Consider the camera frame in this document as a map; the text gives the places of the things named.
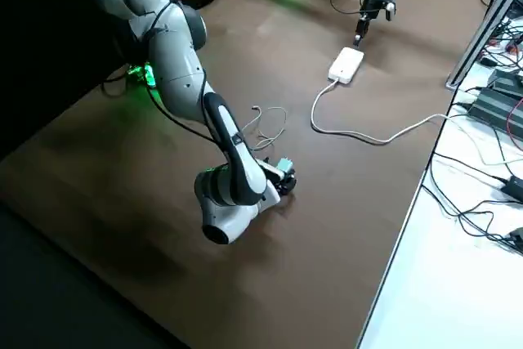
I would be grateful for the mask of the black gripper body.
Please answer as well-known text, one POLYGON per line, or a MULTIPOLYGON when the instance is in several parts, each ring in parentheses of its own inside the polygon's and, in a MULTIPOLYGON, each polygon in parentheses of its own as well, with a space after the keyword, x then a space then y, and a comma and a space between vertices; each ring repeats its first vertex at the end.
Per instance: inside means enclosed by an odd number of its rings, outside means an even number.
POLYGON ((275 183, 275 189, 279 196, 289 195, 297 184, 296 171, 294 168, 290 169, 284 174, 284 177, 275 183))
POLYGON ((381 10, 387 7, 387 0, 363 0, 360 8, 360 18, 363 20, 374 20, 381 10))

